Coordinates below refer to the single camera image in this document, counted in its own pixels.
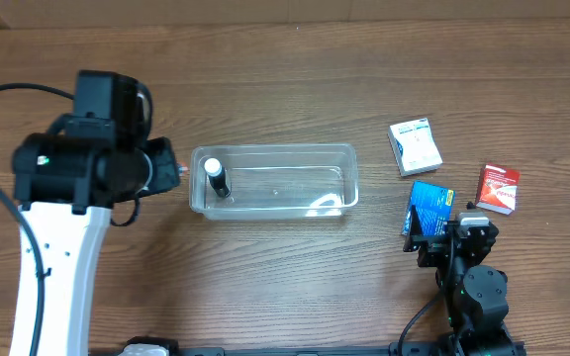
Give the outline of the white medicine box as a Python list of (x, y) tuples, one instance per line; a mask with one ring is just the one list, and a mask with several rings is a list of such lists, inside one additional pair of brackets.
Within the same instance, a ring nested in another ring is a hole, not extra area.
[(442, 164), (427, 118), (391, 125), (388, 136), (402, 177), (432, 171)]

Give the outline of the clear plastic container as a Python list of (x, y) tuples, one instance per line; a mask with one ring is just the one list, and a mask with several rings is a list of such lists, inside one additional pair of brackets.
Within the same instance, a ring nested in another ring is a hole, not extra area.
[[(217, 158), (231, 193), (211, 188), (204, 163)], [(199, 146), (193, 150), (189, 206), (211, 221), (339, 217), (358, 203), (356, 152), (348, 143)]]

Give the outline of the black tube white cap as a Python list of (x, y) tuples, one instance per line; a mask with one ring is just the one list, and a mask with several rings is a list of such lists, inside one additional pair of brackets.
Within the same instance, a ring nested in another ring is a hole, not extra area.
[(227, 181), (226, 169), (217, 158), (208, 158), (204, 163), (204, 169), (208, 176), (211, 188), (220, 198), (226, 198), (231, 193), (231, 188)]

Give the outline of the orange tube white cap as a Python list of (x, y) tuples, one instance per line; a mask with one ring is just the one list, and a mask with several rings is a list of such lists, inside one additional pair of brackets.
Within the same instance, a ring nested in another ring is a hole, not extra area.
[(184, 175), (189, 171), (189, 167), (183, 163), (178, 164), (179, 175)]

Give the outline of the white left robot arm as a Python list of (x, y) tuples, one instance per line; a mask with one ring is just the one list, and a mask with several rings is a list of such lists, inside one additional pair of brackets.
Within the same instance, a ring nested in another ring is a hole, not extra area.
[(10, 352), (85, 355), (94, 279), (115, 204), (179, 184), (166, 137), (117, 147), (102, 138), (29, 135), (13, 155), (21, 267)]

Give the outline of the blue medicine box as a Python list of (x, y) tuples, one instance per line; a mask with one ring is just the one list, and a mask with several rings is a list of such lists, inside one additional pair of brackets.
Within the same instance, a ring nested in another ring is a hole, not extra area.
[(418, 212), (424, 235), (444, 234), (444, 223), (450, 218), (455, 191), (423, 181), (415, 181), (407, 205), (402, 235), (407, 235), (411, 225), (411, 208)]

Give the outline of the red medicine box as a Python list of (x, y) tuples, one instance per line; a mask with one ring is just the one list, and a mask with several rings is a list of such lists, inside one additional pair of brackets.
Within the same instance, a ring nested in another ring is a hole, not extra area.
[(487, 163), (481, 169), (475, 205), (503, 215), (516, 210), (520, 181), (517, 170)]

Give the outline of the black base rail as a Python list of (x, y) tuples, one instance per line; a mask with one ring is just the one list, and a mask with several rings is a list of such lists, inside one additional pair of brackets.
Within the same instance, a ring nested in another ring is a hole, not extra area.
[(321, 347), (226, 350), (221, 347), (180, 348), (173, 340), (159, 338), (134, 338), (118, 352), (119, 356), (428, 356), (449, 355), (436, 342), (405, 342), (402, 352), (397, 342), (378, 347)]

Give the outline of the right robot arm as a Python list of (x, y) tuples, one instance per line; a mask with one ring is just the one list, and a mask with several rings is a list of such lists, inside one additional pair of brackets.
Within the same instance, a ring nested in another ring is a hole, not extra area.
[[(505, 317), (508, 277), (482, 261), (490, 253), (499, 230), (472, 204), (443, 233), (427, 235), (416, 207), (411, 207), (404, 250), (418, 253), (418, 266), (436, 270), (438, 292), (405, 326), (389, 352), (395, 355), (524, 356), (524, 343), (511, 337)], [(436, 341), (408, 343), (416, 321), (439, 300), (444, 301), (452, 331)]]

